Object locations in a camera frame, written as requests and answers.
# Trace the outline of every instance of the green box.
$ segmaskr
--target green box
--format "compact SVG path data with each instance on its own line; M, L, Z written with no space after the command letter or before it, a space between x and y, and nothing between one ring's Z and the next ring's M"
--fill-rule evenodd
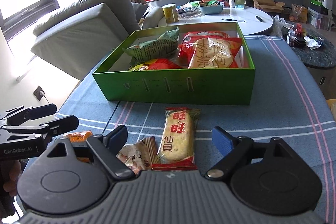
M179 42L191 31L223 31L241 37L243 46L236 61L241 68L167 69L127 71L131 57L123 52L132 44L158 38L166 31L180 28ZM135 31L93 73L108 100L130 102L249 105L255 67L235 22L198 23Z

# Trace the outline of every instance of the tablecloth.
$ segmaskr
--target tablecloth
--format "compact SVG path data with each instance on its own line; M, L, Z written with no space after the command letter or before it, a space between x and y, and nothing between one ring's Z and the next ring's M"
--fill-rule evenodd
M256 67L250 105L183 105L201 109L195 141L196 165L203 173L222 158L211 141L214 126L233 136L245 135L262 142L281 137L320 177L323 193L315 211L327 223L335 223L336 124L325 98L282 38L245 38ZM223 96L230 96L230 91L223 91ZM91 130L94 134L106 134L125 124L129 133L127 143L154 136L159 144L168 106L177 105L109 102L89 74L56 117L76 115L80 121L76 131Z

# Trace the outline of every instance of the power cord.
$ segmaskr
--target power cord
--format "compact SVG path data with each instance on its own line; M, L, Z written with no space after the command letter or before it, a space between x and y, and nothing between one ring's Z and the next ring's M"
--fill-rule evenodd
M49 101L48 101L48 99L47 99L47 97L45 96L45 93L43 91L40 91L40 95L43 96L47 100L48 104L50 104Z

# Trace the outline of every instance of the sofa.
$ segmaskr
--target sofa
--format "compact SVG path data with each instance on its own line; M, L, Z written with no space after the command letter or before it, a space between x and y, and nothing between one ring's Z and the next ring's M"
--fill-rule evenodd
M83 80L111 49L140 30L138 22L144 14L143 29L157 27L164 16L161 7L150 10L131 0L78 0L37 22L31 51Z

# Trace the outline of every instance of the marker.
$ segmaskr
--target marker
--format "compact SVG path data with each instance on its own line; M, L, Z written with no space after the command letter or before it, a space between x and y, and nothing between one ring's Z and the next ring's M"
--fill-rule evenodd
M260 22L264 22L260 17L258 17L258 16L255 16L255 18L257 19L257 20L259 20Z
M234 21L234 22L246 22L245 20L238 20L238 19L230 19L230 18L222 18L222 20L227 20L227 21Z

